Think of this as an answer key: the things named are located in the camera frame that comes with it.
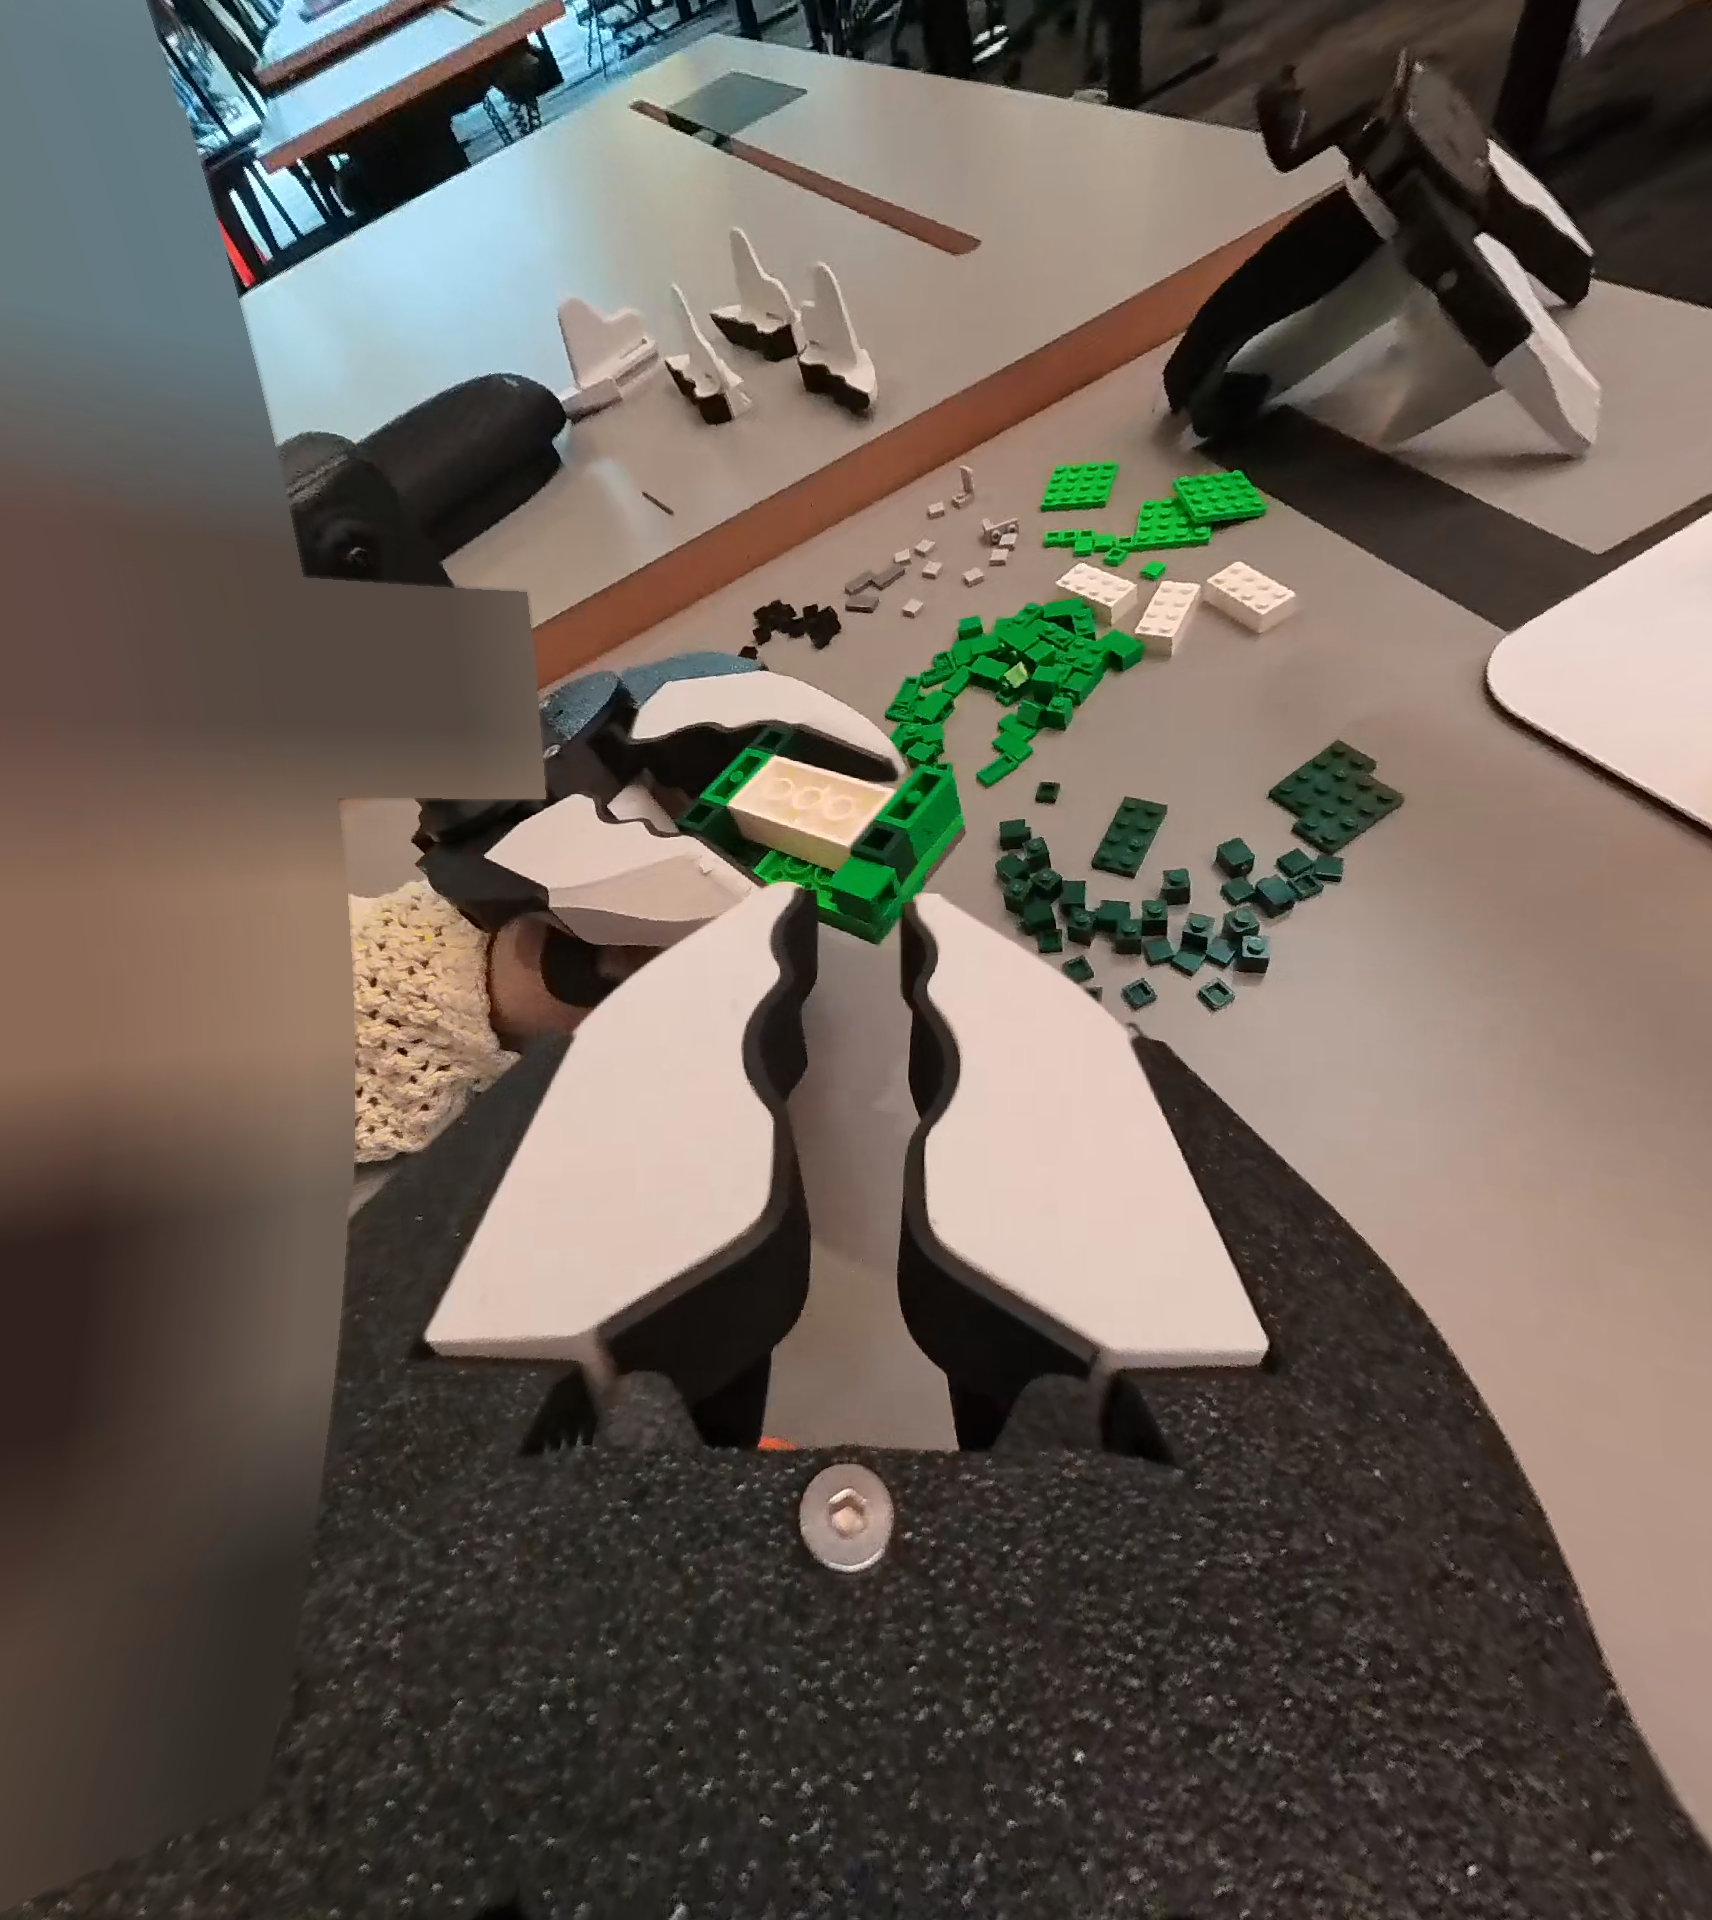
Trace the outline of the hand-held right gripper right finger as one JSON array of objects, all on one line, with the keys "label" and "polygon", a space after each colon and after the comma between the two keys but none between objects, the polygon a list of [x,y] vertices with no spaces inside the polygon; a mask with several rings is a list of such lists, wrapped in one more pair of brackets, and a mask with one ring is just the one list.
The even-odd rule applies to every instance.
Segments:
[{"label": "hand-held right gripper right finger", "polygon": [[1149,1055],[1088,990],[927,892],[900,927],[915,1110],[897,1303],[958,1447],[991,1447],[1037,1380],[1252,1372],[1272,1339]]}]

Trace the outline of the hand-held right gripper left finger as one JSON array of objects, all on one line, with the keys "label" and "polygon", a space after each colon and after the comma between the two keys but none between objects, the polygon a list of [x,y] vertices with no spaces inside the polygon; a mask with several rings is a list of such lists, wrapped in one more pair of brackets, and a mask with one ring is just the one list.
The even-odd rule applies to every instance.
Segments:
[{"label": "hand-held right gripper left finger", "polygon": [[446,1359],[667,1380],[710,1443],[760,1443],[809,1289],[789,1097],[815,904],[753,887],[576,1028],[424,1339]]}]

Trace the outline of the green and white lego assembly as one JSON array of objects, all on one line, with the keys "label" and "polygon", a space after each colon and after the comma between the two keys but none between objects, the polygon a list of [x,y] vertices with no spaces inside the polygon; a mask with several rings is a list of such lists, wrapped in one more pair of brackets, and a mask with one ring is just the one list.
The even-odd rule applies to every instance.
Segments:
[{"label": "green and white lego assembly", "polygon": [[791,741],[785,728],[753,731],[676,829],[760,885],[795,885],[819,924],[877,946],[964,835],[953,771],[915,762],[902,779],[868,779],[812,763]]}]

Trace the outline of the person's left forearm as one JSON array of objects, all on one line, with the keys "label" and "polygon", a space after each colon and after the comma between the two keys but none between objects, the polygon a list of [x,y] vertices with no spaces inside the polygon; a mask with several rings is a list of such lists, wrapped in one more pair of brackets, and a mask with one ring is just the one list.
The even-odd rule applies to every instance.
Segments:
[{"label": "person's left forearm", "polygon": [[489,936],[424,879],[348,900],[354,1163],[424,1149],[515,1062],[493,1023]]}]

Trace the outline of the scattered grey lego pieces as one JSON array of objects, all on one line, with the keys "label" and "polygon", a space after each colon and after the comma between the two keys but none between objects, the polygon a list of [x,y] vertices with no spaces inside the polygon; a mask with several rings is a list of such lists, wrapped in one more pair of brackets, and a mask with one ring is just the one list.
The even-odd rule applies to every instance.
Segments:
[{"label": "scattered grey lego pieces", "polygon": [[915,617],[936,595],[975,595],[1007,567],[1026,517],[979,461],[956,461],[909,495],[911,517],[885,555],[862,563],[844,584],[839,607],[884,607]]}]

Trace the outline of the pile of bright green lego pieces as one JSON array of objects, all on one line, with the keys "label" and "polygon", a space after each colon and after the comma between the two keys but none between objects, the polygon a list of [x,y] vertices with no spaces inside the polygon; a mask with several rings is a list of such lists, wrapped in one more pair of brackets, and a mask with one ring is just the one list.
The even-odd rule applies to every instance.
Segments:
[{"label": "pile of bright green lego pieces", "polygon": [[897,755],[915,768],[950,763],[946,730],[967,695],[997,707],[987,757],[972,778],[991,787],[1031,760],[1044,736],[1066,731],[1110,675],[1141,664],[1141,638],[1100,625],[1075,597],[1029,601],[985,623],[964,615],[950,643],[904,675],[884,707]]}]

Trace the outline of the pile of dark green lego pieces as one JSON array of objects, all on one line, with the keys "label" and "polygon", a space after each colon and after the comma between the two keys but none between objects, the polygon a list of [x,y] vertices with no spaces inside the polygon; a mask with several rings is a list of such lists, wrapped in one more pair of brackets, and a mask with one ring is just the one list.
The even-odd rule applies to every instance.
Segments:
[{"label": "pile of dark green lego pieces", "polygon": [[1021,816],[995,822],[991,892],[1011,930],[1083,994],[1102,997],[1097,960],[1121,966],[1113,984],[1131,1011],[1183,981],[1203,1007],[1228,1007],[1276,970],[1278,934],[1300,906],[1346,878],[1346,850],[1320,853],[1294,834],[1262,847],[1231,834],[1196,862],[1154,863],[1161,828],[1133,878],[1104,875],[1062,857]]}]

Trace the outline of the oblong dark green lego plate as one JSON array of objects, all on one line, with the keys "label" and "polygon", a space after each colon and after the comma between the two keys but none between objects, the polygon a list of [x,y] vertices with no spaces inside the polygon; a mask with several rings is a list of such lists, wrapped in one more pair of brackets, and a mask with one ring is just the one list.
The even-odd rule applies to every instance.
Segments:
[{"label": "oblong dark green lego plate", "polygon": [[1167,817],[1167,806],[1149,797],[1123,795],[1104,828],[1090,867],[1095,874],[1133,879]]}]

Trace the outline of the large dark green lego plate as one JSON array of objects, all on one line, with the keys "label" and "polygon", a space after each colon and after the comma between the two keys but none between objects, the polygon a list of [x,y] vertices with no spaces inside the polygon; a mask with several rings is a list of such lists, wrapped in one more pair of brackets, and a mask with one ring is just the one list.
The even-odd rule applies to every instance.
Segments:
[{"label": "large dark green lego plate", "polygon": [[1398,811],[1405,795],[1379,779],[1376,760],[1337,737],[1268,790],[1294,820],[1294,835],[1317,853],[1340,853]]}]

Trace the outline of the person's left hand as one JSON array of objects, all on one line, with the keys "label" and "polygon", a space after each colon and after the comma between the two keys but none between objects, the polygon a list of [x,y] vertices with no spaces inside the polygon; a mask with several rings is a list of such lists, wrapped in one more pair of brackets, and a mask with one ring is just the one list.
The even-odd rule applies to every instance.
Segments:
[{"label": "person's left hand", "polygon": [[511,1052],[580,1028],[581,1019],[628,977],[633,954],[593,946],[547,924],[519,916],[488,944],[488,1019],[496,1040]]}]

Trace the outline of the black gripper housing part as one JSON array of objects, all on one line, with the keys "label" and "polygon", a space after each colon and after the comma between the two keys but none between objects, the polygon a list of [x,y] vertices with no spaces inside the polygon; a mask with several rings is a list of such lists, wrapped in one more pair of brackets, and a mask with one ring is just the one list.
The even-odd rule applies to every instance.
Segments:
[{"label": "black gripper housing part", "polygon": [[356,448],[444,563],[550,485],[564,427],[555,392],[498,372],[419,400]]},{"label": "black gripper housing part", "polygon": [[397,504],[359,442],[305,429],[276,446],[303,575],[377,581],[387,577],[387,543]]}]

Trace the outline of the loose pale gripper finger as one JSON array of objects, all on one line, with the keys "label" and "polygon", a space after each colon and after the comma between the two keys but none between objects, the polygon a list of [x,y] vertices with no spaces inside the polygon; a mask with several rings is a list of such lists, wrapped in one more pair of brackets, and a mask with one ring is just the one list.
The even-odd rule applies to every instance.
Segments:
[{"label": "loose pale gripper finger", "polygon": [[822,260],[812,267],[809,297],[801,300],[797,314],[801,346],[795,365],[805,392],[866,417],[880,392],[876,364],[857,337],[838,275]]},{"label": "loose pale gripper finger", "polygon": [[585,420],[618,406],[659,367],[659,349],[631,305],[601,311],[588,300],[565,296],[555,304],[555,323],[573,381],[558,394],[565,420]]},{"label": "loose pale gripper finger", "polygon": [[803,348],[803,319],[785,284],[764,267],[748,232],[727,229],[733,297],[710,310],[726,344],[777,364],[795,359]]},{"label": "loose pale gripper finger", "polygon": [[748,384],[720,356],[701,330],[681,285],[669,288],[679,328],[679,349],[661,356],[676,392],[694,408],[697,417],[712,426],[732,424],[751,408]]}]

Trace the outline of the wooden table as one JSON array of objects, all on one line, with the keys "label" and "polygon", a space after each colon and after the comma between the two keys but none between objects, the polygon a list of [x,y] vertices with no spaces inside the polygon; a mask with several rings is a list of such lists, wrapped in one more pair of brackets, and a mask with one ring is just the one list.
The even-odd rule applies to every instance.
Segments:
[{"label": "wooden table", "polygon": [[358,133],[498,65],[562,22],[559,2],[358,4],[356,19],[257,67],[252,155],[267,174],[343,151]]}]

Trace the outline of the idle hand-held gripper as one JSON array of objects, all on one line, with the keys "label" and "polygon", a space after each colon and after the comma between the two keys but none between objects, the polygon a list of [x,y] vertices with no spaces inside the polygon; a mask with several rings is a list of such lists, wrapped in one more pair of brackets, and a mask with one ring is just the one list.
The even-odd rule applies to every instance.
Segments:
[{"label": "idle hand-held gripper", "polygon": [[1414,440],[1502,392],[1552,448],[1583,457],[1602,384],[1559,314],[1590,296],[1593,249],[1444,67],[1402,49],[1379,90],[1320,113],[1288,65],[1253,105],[1280,174],[1325,151],[1346,170],[1171,346],[1161,392],[1191,438],[1228,442],[1304,387],[1332,392],[1373,346],[1373,444]]}]

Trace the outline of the white book stand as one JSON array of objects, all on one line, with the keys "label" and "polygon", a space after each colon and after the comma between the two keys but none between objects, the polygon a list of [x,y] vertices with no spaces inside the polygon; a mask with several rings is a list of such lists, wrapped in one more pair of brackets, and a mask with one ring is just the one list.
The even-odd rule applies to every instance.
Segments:
[{"label": "white book stand", "polygon": [[1712,497],[1504,636],[1510,719],[1712,835]]}]

